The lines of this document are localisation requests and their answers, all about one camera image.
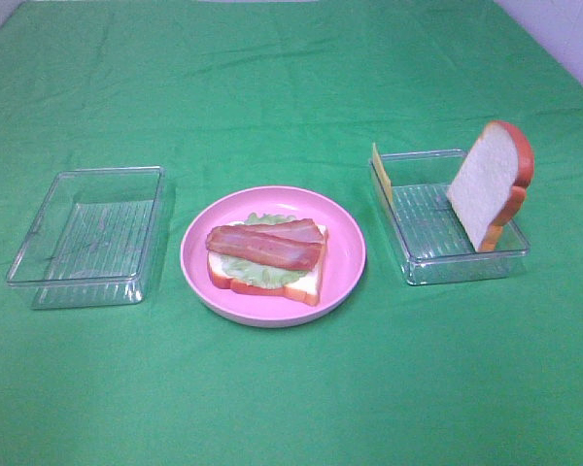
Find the bacon strip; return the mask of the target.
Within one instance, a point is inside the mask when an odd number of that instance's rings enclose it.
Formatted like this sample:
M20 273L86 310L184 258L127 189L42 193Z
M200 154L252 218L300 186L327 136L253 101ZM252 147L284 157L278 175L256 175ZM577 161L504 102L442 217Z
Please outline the bacon strip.
M313 219L304 218L276 224L240 224L240 227L258 233L264 233L278 238L294 240L303 243L324 243L325 233Z
M277 268L310 271L319 262L323 245L257 232L244 226L214 227L206 237L209 251Z

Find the yellow cheese slice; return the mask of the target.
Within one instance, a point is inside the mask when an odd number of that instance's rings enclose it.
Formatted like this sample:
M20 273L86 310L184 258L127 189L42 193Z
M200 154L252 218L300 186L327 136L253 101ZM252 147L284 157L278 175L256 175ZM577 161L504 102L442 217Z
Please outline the yellow cheese slice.
M388 201L388 204L390 207L393 207L394 206L394 198L393 198L393 188L392 188L391 179L385 170L385 167L383 164L383 159L378 151L378 147L377 147L376 143L372 144L372 162L373 162L373 166L374 166L375 172L377 174L378 180L379 180L380 185L382 187L382 190L383 190L383 192L386 196L386 199Z

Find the clear plastic tray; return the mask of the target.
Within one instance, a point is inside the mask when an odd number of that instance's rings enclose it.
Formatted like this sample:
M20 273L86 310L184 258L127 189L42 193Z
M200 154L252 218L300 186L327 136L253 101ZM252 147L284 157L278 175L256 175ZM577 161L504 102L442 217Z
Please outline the clear plastic tray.
M154 275L160 166L58 173L7 273L33 310L131 305Z
M375 172L369 173L397 267L411 285L462 283L516 277L526 272L530 243L515 221L504 227L495 250L478 253L453 212L447 188L466 157L462 149L381 154L391 179L390 207Z

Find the green lettuce leaf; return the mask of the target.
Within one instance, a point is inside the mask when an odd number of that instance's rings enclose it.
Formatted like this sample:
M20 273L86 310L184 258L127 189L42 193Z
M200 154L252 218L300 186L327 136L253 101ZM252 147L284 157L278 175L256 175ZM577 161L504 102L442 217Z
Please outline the green lettuce leaf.
M258 216L251 213L244 221L232 222L232 225L276 225L296 220L295 216L269 215ZM220 253L210 253L216 256L221 263L222 271L229 277L244 283L266 289L274 289L294 283L305 277L308 271L294 271L270 265L262 265L248 259Z

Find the right clear plastic tray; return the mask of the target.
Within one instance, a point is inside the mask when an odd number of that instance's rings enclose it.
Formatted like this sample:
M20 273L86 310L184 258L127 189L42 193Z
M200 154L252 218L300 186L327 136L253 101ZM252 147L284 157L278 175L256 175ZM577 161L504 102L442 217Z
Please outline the right clear plastic tray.
M411 285L462 283L516 277L526 272L530 243L515 221L504 227L495 250L478 253L453 212L447 188L466 157L462 149L381 154L391 179L390 207L375 172L369 173L397 267Z

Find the pink round plate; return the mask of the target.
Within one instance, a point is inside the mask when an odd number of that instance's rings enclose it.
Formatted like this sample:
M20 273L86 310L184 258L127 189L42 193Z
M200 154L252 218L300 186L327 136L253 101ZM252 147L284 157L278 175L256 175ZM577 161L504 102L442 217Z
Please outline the pink round plate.
M325 271L320 302L310 306L273 296L253 296L215 287L208 277L205 238L218 225L251 213L311 218L327 227ZM220 316L257 327L287 327L328 314L354 290L362 275L366 247L355 219L339 204L307 189L267 185L237 191L199 214L181 243L184 276L200 300Z

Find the left clear plastic tray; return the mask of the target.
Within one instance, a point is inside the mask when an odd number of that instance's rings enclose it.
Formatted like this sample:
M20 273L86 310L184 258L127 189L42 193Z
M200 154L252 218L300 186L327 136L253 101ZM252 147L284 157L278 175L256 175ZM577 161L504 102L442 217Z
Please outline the left clear plastic tray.
M58 173L7 273L33 310L131 305L154 275L160 166Z

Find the bread slice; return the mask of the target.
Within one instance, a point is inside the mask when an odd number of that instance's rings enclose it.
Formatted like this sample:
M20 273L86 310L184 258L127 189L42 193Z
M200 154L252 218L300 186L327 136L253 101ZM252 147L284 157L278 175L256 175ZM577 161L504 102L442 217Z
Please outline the bread slice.
M447 198L477 252L496 248L520 210L534 173L534 154L514 124L489 122L466 155Z
M326 241L321 243L323 245L322 256L316 266L311 271L309 271L305 277L301 278L297 282L289 283L288 285L274 289L266 289L244 283L238 279L227 276L222 271L220 260L215 255L213 257L210 256L210 253L213 251L208 252L207 260L210 281L217 288L229 289L238 294L285 297L287 299L298 301L310 306L316 306L320 302L322 276L327 250L326 244L328 240L327 227L323 224L317 225L326 236Z

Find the green tablecloth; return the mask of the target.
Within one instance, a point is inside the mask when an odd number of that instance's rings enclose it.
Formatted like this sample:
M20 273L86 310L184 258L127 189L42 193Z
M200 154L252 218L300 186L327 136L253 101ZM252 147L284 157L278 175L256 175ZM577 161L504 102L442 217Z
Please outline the green tablecloth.
M518 125L522 275L410 286L383 152ZM6 284L56 173L160 165L176 197L136 306L32 311ZM356 291L307 325L205 308L179 246L261 184L357 220ZM483 1L33 2L0 30L0 465L583 465L583 88Z

